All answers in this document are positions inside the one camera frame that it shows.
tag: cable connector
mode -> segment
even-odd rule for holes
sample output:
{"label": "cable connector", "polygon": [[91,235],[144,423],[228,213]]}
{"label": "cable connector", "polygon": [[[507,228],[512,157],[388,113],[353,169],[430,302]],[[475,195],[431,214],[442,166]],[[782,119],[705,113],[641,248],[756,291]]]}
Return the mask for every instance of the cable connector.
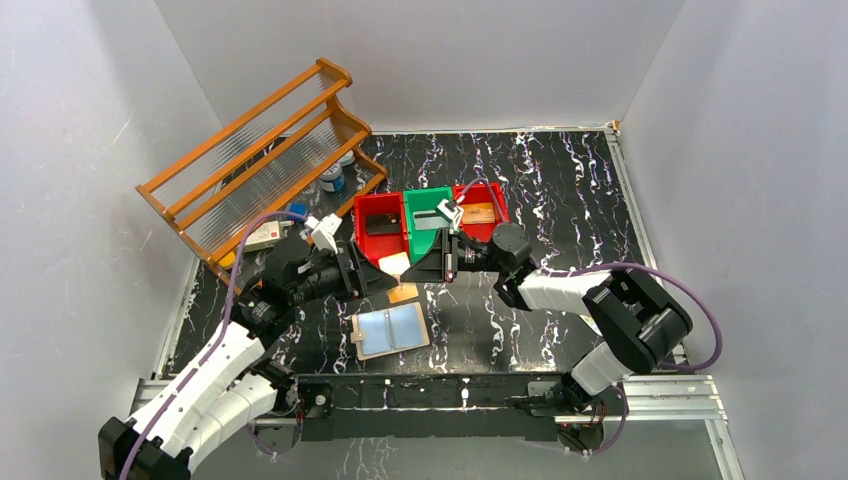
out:
{"label": "cable connector", "polygon": [[450,233],[459,232],[459,224],[462,222],[463,208],[454,200],[444,199],[439,202],[436,211],[450,223]]}
{"label": "cable connector", "polygon": [[318,250],[330,250],[333,253],[339,253],[339,248],[336,246],[336,239],[333,236],[342,224],[342,219],[335,213],[331,213],[322,218],[320,222],[313,227],[310,225],[314,217],[309,217],[306,220],[306,226],[312,228],[312,242]]}

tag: robotic arm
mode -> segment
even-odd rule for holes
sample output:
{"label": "robotic arm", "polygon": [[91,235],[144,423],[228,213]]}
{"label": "robotic arm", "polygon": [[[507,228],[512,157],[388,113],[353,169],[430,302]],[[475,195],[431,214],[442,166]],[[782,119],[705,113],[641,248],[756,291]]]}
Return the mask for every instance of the robotic arm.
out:
{"label": "robotic arm", "polygon": [[[103,478],[119,478],[145,431],[131,465],[138,476],[129,478],[188,479],[212,450],[252,419],[295,409],[293,372],[265,359],[245,373],[289,328],[291,310],[331,295],[350,301],[397,285],[354,242],[316,245],[321,248],[298,260],[287,260],[290,251],[280,255],[275,249],[262,276],[251,279],[237,297],[220,348],[210,342],[154,401],[126,421],[113,417],[103,426],[98,435]],[[495,272],[494,288],[510,307],[594,318],[605,341],[560,382],[535,389],[528,385],[526,396],[507,399],[510,406],[582,412],[610,385],[632,373],[650,373],[692,330],[688,314],[647,273],[628,269],[557,277],[540,270],[530,251],[515,224],[499,224],[488,243],[445,228],[427,255],[401,276],[404,282],[451,282],[462,271]],[[241,381],[227,390],[239,376]]]}

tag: wooden rack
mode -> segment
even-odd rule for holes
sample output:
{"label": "wooden rack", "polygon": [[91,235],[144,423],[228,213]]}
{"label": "wooden rack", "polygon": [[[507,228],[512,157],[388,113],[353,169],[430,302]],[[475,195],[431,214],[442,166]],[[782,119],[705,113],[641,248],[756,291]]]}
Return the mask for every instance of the wooden rack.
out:
{"label": "wooden rack", "polygon": [[337,215],[346,214],[356,196],[386,178],[385,168],[359,148],[371,128],[336,96],[351,83],[347,71],[319,58],[136,190],[228,282],[220,262],[238,245],[247,225],[263,213],[282,209],[347,152],[353,151],[356,162],[373,177],[358,191],[349,187],[349,198],[336,198],[344,202]]}

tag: open notebook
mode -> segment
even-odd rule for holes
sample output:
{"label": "open notebook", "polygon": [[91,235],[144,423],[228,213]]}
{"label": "open notebook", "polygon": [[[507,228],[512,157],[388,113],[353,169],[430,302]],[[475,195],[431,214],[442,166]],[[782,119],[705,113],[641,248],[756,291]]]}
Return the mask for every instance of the open notebook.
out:
{"label": "open notebook", "polygon": [[419,303],[361,313],[353,317],[356,356],[367,360],[430,344]]}

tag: white wall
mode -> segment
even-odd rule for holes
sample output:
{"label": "white wall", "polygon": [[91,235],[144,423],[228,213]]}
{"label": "white wall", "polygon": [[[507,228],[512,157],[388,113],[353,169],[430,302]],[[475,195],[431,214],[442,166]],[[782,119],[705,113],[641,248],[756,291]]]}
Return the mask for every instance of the white wall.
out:
{"label": "white wall", "polygon": [[660,266],[722,322],[755,479],[845,477],[848,4],[813,3],[688,2],[622,126]]}
{"label": "white wall", "polygon": [[152,0],[0,3],[0,472],[91,480],[192,255],[133,188],[220,124]]}
{"label": "white wall", "polygon": [[222,122],[326,56],[376,130],[620,119],[684,3],[156,2]]}

